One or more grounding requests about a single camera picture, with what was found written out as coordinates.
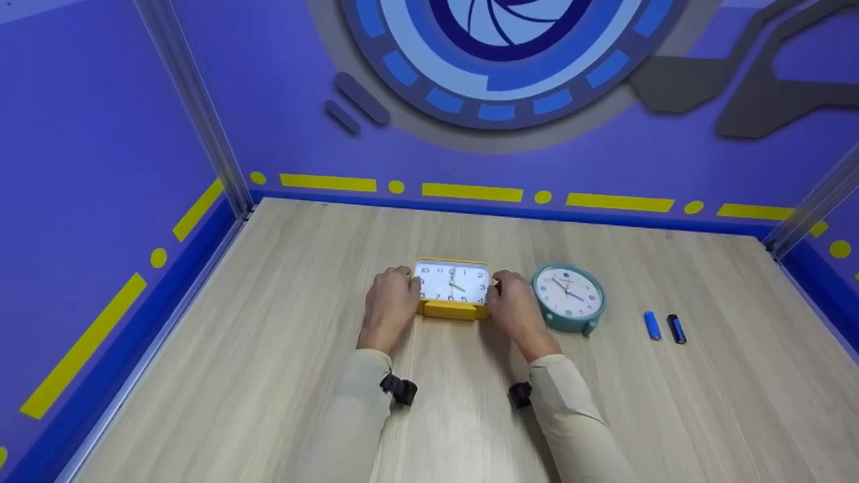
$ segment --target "round alarm clock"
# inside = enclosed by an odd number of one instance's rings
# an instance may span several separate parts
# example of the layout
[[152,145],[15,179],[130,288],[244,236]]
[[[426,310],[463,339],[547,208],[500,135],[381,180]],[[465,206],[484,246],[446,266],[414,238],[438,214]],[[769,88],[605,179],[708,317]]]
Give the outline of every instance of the round alarm clock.
[[534,274],[532,285],[546,325],[562,332],[590,335],[606,309],[600,282],[577,266],[544,266]]

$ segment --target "beige sleeve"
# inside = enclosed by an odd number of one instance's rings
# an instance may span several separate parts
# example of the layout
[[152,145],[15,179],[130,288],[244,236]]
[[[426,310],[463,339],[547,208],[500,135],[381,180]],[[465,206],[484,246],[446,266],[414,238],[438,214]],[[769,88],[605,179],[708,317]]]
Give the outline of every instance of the beige sleeve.
[[531,362],[534,413],[564,483],[637,482],[635,472],[591,401],[572,361],[562,354]]
[[346,364],[310,453],[302,458],[301,483],[363,483],[373,473],[381,429],[391,413],[392,396],[379,386],[391,371],[391,358],[359,349]]

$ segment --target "blue wall trim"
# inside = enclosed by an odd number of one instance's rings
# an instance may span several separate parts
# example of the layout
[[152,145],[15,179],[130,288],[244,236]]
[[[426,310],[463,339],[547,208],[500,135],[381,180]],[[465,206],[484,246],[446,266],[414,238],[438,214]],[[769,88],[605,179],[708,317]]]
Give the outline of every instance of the blue wall trim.
[[47,482],[59,476],[214,255],[234,221],[229,203],[220,201],[81,386],[12,470],[8,483]]
[[859,352],[859,293],[850,281],[838,275],[807,240],[796,245],[783,264],[844,340]]
[[756,223],[723,223],[713,221],[679,220],[614,215],[602,213],[581,213],[575,211],[533,210],[506,206],[479,206],[427,201],[408,201],[399,199],[358,198],[336,194],[293,193],[266,190],[251,190],[254,203],[262,198],[300,199],[325,203],[346,203],[349,205],[380,206],[384,208],[406,208],[409,210],[445,211],[469,215],[489,215],[493,217],[529,218],[553,222],[578,222],[631,226],[652,229],[679,229],[704,233],[725,233],[729,235],[749,235],[763,240],[770,234],[772,225]]

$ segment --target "rectangular alarm clock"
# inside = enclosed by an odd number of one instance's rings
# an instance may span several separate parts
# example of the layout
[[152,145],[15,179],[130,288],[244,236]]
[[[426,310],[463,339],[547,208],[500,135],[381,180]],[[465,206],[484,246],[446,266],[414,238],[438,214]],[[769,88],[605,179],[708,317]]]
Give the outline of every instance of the rectangular alarm clock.
[[415,276],[421,278],[417,312],[427,317],[473,321],[489,316],[486,291],[492,283],[488,264],[470,260],[419,258]]

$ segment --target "clock face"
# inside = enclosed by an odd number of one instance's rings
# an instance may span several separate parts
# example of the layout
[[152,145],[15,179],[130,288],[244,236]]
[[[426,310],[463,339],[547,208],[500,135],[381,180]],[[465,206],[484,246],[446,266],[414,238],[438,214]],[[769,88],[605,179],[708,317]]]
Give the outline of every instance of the clock face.
[[421,298],[450,302],[486,303],[489,267],[478,263],[418,260],[415,275],[421,278]]
[[546,268],[534,279],[534,292],[543,305],[567,319],[593,318],[602,308],[603,299],[593,282],[579,272]]

